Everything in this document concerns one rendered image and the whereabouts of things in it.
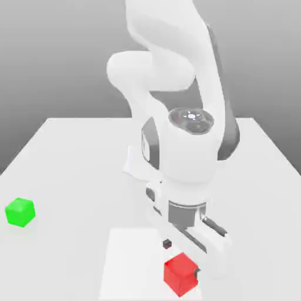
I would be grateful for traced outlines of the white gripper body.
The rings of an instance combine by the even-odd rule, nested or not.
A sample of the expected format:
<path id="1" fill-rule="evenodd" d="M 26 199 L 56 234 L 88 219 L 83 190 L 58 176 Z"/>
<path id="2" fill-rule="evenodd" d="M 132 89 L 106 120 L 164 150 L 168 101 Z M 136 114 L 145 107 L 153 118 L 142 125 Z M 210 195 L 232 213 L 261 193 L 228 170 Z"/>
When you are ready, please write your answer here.
<path id="1" fill-rule="evenodd" d="M 146 217 L 163 238 L 168 238 L 199 268 L 214 279 L 227 274 L 232 241 L 228 232 L 209 217 L 194 213 L 194 225 L 170 223 L 154 208 L 146 211 Z"/>

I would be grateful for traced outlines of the small red cube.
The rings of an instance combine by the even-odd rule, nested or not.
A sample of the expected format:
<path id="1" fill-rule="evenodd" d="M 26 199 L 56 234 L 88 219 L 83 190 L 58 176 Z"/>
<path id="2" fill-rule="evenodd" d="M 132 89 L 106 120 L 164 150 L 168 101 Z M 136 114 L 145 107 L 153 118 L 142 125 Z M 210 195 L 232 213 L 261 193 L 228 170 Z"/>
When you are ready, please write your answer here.
<path id="1" fill-rule="evenodd" d="M 163 280 L 178 297 L 182 297 L 198 285 L 197 269 L 197 264 L 180 253 L 164 263 Z"/>

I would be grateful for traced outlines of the small green cube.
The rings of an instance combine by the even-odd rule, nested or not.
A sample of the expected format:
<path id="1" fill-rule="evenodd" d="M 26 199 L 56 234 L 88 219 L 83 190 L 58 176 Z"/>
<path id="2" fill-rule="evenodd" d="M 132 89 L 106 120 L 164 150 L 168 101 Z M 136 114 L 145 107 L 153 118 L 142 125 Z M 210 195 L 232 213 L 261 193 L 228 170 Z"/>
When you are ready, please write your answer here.
<path id="1" fill-rule="evenodd" d="M 31 200 L 16 198 L 5 207 L 9 224 L 25 227 L 35 217 L 35 207 Z"/>

